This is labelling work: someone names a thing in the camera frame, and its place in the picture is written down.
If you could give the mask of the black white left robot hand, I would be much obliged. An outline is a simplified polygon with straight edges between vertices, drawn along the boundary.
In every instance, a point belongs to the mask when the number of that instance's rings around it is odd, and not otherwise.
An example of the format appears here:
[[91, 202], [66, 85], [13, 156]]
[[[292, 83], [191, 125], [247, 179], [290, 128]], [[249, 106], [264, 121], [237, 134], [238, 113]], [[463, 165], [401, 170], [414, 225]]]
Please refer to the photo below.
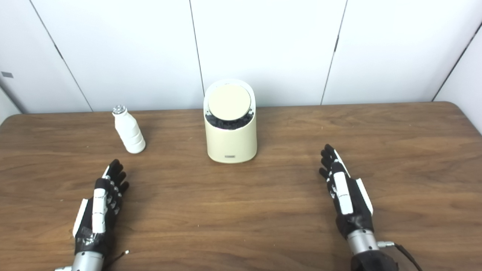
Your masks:
[[93, 197], [87, 200], [74, 230], [75, 254], [95, 252], [107, 257], [114, 249], [117, 215], [130, 185], [126, 177], [123, 165], [115, 159], [96, 180]]

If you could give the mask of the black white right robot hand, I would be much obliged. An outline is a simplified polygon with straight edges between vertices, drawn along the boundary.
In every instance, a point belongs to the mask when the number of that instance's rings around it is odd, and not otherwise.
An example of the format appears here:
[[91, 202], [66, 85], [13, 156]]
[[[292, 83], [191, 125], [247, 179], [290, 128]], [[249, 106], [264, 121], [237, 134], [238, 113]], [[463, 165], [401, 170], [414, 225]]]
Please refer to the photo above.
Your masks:
[[320, 154], [322, 166], [319, 173], [333, 200], [339, 233], [345, 239], [355, 230], [373, 233], [373, 207], [362, 180], [351, 177], [341, 156], [330, 144], [326, 144]]

